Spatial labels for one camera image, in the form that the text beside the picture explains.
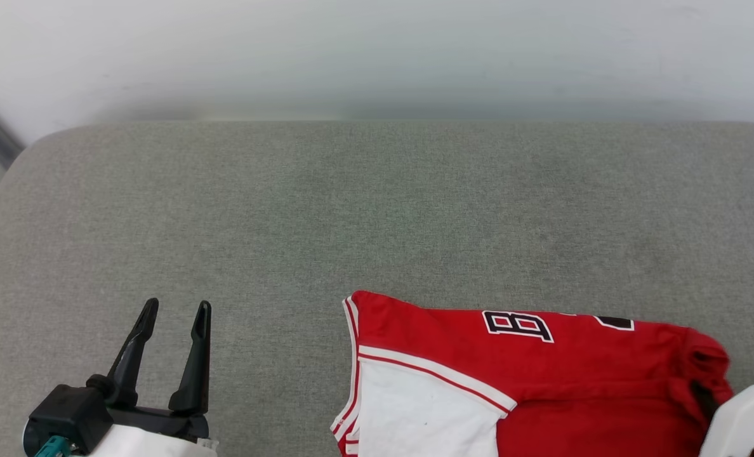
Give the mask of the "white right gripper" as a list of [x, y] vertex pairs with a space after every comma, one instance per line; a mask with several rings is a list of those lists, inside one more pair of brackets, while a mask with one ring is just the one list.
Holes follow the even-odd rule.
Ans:
[[700, 456], [754, 456], [754, 385], [720, 406], [709, 388], [691, 382], [691, 394], [708, 429]]

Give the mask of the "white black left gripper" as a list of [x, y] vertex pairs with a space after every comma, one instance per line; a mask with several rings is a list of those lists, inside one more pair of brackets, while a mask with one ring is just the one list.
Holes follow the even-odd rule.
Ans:
[[201, 301], [190, 336], [188, 359], [178, 390], [168, 410], [136, 407], [136, 383], [146, 343], [154, 332], [157, 298], [148, 299], [131, 328], [107, 377], [114, 391], [107, 411], [114, 420], [89, 456], [217, 456], [218, 441], [209, 437], [205, 413], [209, 410], [211, 369], [211, 314]]

